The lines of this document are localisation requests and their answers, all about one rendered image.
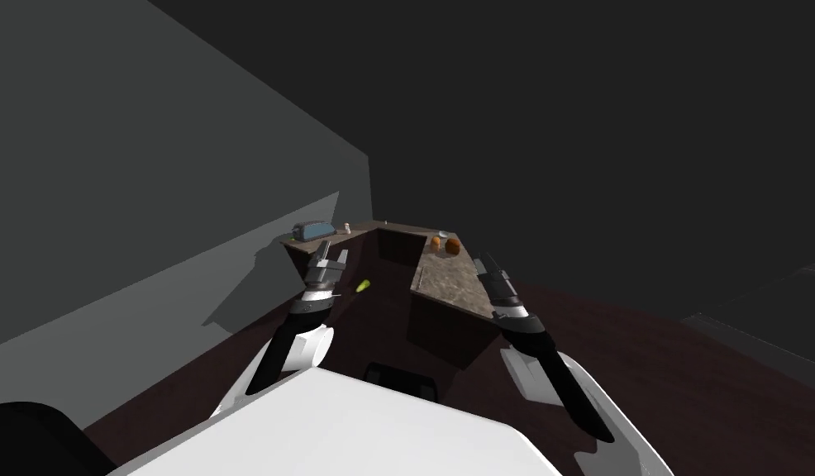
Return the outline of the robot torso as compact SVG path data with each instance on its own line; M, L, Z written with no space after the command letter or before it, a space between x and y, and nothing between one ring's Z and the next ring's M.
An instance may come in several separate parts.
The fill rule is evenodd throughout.
M560 476L519 431L308 369L110 476Z

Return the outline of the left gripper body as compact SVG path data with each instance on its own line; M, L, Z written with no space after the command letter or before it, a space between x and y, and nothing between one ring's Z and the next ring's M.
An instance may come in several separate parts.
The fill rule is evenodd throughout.
M329 259L312 259L304 277L306 292L334 291L346 264Z

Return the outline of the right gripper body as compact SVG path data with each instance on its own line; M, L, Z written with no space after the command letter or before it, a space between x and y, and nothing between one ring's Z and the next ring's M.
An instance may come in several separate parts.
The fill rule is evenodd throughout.
M506 272L483 274L484 290L493 307L521 307L522 301Z

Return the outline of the blue-grey toaster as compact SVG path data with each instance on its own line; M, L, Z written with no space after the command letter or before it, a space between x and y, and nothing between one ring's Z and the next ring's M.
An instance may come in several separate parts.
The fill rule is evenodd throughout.
M335 227L326 221L299 222L291 230L292 238L299 242L309 242L336 234Z

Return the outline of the dark brown counter cabinet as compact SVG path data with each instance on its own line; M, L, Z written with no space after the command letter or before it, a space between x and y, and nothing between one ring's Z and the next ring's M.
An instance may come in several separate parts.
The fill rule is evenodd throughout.
M346 269L335 291L336 319L362 319L370 329L394 325L398 340L441 359L456 369L466 369L498 337L492 307L480 284L465 245L448 255L444 246L430 247L438 230L369 221L350 225L351 233L299 242L292 237L283 245L299 274L307 272L321 240L329 240L328 259L348 250ZM371 284L356 293L358 284Z

